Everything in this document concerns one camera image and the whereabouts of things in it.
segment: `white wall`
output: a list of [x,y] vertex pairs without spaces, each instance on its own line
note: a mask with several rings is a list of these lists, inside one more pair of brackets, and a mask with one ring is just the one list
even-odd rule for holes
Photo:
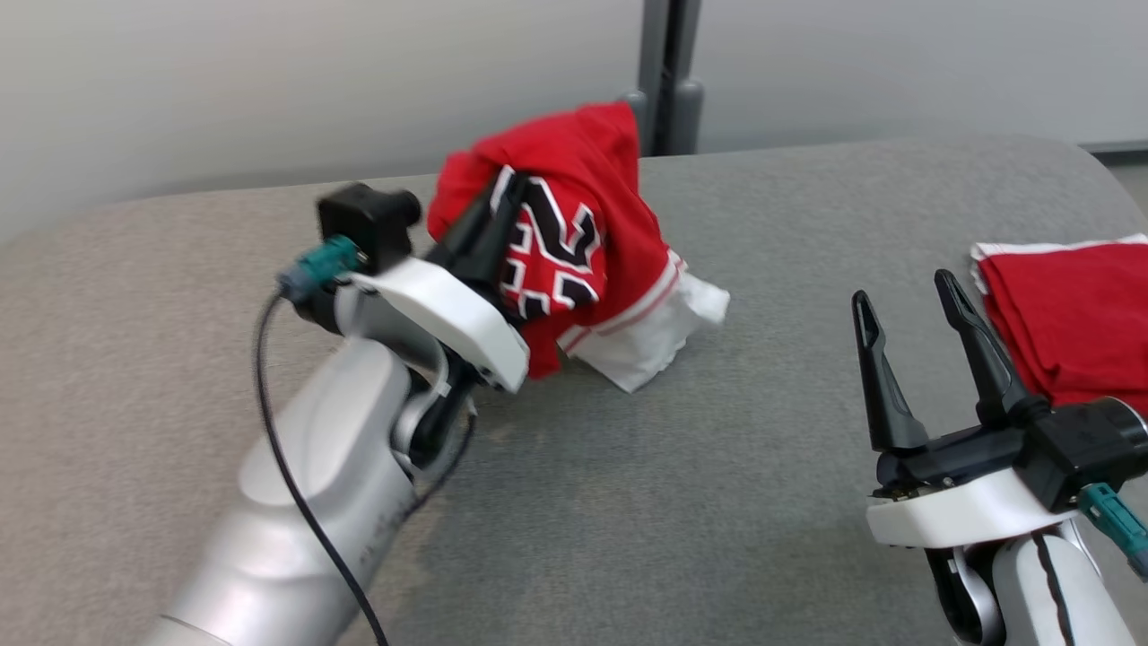
[[641,20],[642,0],[8,0],[0,241],[139,195],[433,171],[633,89]]
[[967,127],[1148,140],[1146,0],[706,0],[705,151]]

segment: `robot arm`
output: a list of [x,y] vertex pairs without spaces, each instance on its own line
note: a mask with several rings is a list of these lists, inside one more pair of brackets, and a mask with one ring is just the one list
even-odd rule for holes
[[[320,226],[354,242],[332,252],[357,254],[363,271],[324,289],[329,257],[318,254],[286,274],[296,309],[346,341],[273,427],[298,493],[363,589],[425,500],[416,484],[441,483],[468,439],[472,389],[515,392],[526,376],[528,351],[497,289],[518,213],[506,194],[492,216],[480,195],[420,259],[405,231],[413,196],[352,185],[320,200]],[[236,501],[145,645],[333,645],[355,617],[270,449],[266,437],[251,449]]]
[[934,281],[964,345],[982,423],[929,439],[897,386],[869,297],[854,294],[869,433],[881,453],[867,513],[874,538],[923,548],[964,644],[1133,646],[1076,519],[1080,509],[1102,517],[1086,501],[1148,470],[1148,427],[1116,399],[1053,410],[1031,396],[953,274],[939,270]]

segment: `gray tablecloth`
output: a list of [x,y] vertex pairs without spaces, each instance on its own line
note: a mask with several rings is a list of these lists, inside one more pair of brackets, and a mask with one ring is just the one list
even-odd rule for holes
[[[393,644],[952,644],[923,555],[864,524],[850,294],[869,290],[940,435],[975,395],[932,271],[964,275],[972,241],[1141,231],[1137,207],[1085,153],[1026,138],[646,159],[642,181],[732,293],[726,327],[634,396],[581,366],[484,394],[467,459],[371,590]],[[434,177],[372,184],[428,200]],[[326,189],[132,202],[0,249],[5,643],[131,644],[194,566],[259,433],[257,306]],[[281,316],[277,399],[336,343]],[[1148,593],[1093,544],[1148,643]],[[369,644],[365,622],[343,643]]]

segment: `folded red cloth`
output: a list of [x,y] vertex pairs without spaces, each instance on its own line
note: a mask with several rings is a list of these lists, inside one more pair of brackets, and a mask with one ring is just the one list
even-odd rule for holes
[[1148,244],[1003,252],[978,264],[985,310],[1030,390],[1111,396],[1148,414]]

